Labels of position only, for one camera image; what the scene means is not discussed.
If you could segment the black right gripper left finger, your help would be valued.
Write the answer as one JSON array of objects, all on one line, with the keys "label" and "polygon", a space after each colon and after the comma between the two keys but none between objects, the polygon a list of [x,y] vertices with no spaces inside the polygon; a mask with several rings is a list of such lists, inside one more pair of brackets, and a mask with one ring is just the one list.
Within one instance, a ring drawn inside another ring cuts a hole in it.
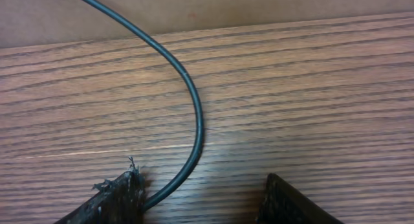
[{"label": "black right gripper left finger", "polygon": [[57,224],[140,224],[144,222],[145,180],[132,157],[129,168],[115,180],[104,180],[98,191]]}]

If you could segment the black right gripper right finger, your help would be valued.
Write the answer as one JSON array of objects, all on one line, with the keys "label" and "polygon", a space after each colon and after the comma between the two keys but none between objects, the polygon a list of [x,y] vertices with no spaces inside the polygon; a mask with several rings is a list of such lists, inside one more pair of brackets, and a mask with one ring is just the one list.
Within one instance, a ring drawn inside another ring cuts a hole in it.
[{"label": "black right gripper right finger", "polygon": [[268,174],[257,215],[264,224],[343,224],[277,174]]}]

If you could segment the black USB cable metallic plugs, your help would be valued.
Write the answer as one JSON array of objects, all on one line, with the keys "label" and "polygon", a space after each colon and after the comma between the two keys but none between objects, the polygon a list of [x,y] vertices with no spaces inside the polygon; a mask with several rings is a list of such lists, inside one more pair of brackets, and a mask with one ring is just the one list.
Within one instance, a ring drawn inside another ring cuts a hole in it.
[{"label": "black USB cable metallic plugs", "polygon": [[171,66],[178,72],[180,77],[182,78],[183,82],[185,83],[186,87],[188,88],[189,94],[191,96],[191,100],[193,103],[193,107],[195,110],[195,140],[193,144],[192,151],[188,160],[185,162],[184,166],[180,169],[178,174],[161,190],[157,193],[152,195],[147,201],[144,203],[143,210],[148,211],[149,209],[153,208],[155,205],[159,204],[169,195],[171,195],[176,189],[183,183],[187,178],[191,175],[194,171],[195,167],[197,166],[199,159],[202,155],[202,150],[204,146],[204,137],[205,137],[205,125],[204,125],[204,117],[203,117],[203,110],[202,110],[202,102],[198,93],[198,90],[191,79],[190,74],[185,69],[183,64],[181,64],[170,51],[168,51],[165,47],[163,47],[159,42],[153,39],[150,35],[144,32],[142,29],[138,28],[136,25],[132,24],[129,20],[125,17],[121,16],[119,13],[115,12],[114,10],[110,9],[109,7],[105,6],[101,2],[97,0],[81,0],[95,9],[99,10],[100,12],[104,13],[105,15],[109,16],[123,27],[128,29],[134,35],[139,37],[142,41],[147,43],[150,47],[155,49],[162,57],[164,57]]}]

